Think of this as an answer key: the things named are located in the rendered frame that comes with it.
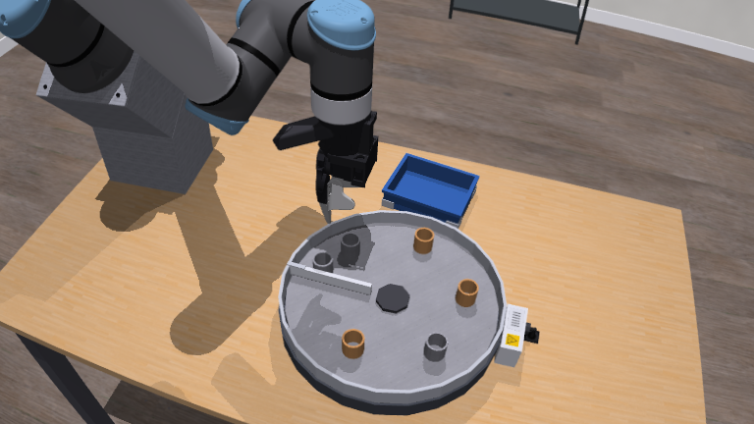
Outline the bronze bushing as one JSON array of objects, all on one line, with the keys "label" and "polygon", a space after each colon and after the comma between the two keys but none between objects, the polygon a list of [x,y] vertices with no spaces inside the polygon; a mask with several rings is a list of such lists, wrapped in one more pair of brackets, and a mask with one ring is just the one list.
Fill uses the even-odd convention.
[{"label": "bronze bushing", "polygon": [[[342,351],[345,357],[356,359],[364,353],[364,335],[357,329],[349,329],[342,336]],[[348,343],[358,343],[359,345],[351,346]]]},{"label": "bronze bushing", "polygon": [[456,295],[457,304],[462,307],[472,306],[477,297],[478,289],[478,284],[473,280],[464,279],[460,281]]},{"label": "bronze bushing", "polygon": [[420,254],[427,254],[432,250],[434,233],[428,228],[415,231],[413,249]]}]

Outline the dark grey metal sleeve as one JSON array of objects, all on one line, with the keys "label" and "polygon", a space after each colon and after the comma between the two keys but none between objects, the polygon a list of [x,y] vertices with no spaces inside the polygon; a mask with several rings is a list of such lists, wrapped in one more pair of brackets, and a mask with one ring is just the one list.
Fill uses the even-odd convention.
[{"label": "dark grey metal sleeve", "polygon": [[313,268],[314,269],[321,270],[321,271],[324,271],[324,272],[329,272],[329,273],[333,274],[333,257],[332,257],[332,255],[329,252],[327,252],[327,251],[319,251],[319,252],[315,253],[313,255],[313,258],[312,258],[312,263],[313,263]]},{"label": "dark grey metal sleeve", "polygon": [[[429,334],[426,338],[425,346],[424,346],[424,356],[429,360],[433,362],[438,362],[442,360],[445,357],[447,346],[448,346],[448,338],[443,334],[439,332],[433,332]],[[431,347],[430,345],[438,345],[441,347],[440,349],[436,349]]]},{"label": "dark grey metal sleeve", "polygon": [[346,259],[355,259],[360,254],[360,237],[355,233],[345,233],[341,237],[341,254]]}]

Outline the blue crate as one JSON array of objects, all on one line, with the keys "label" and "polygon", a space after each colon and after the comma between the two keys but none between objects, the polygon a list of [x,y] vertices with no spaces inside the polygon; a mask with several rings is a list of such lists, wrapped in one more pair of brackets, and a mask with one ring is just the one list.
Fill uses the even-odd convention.
[{"label": "blue crate", "polygon": [[383,206],[458,229],[478,180],[478,175],[406,153],[382,188]]}]

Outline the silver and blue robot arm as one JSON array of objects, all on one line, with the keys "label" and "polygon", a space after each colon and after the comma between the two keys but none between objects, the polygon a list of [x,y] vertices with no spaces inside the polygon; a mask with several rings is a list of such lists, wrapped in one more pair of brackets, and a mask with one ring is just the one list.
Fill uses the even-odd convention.
[{"label": "silver and blue robot arm", "polygon": [[318,119],[349,125],[370,114],[376,29],[365,3],[242,0],[236,24],[225,44],[186,0],[0,0],[0,32],[73,92],[106,87],[136,52],[185,94],[188,111],[236,135],[292,56],[310,66],[315,116],[283,125],[278,150],[334,137]]}]

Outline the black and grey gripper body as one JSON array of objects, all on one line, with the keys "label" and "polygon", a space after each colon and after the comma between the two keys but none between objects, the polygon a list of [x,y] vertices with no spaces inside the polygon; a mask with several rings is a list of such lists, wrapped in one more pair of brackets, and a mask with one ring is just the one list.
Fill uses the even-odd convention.
[{"label": "black and grey gripper body", "polygon": [[316,169],[320,162],[325,162],[325,174],[344,179],[352,186],[365,187],[377,162],[378,136],[373,135],[377,112],[371,111],[363,120],[366,122],[361,120],[349,125],[333,125],[318,119],[323,127],[331,130],[334,137],[318,142],[320,148]]}]

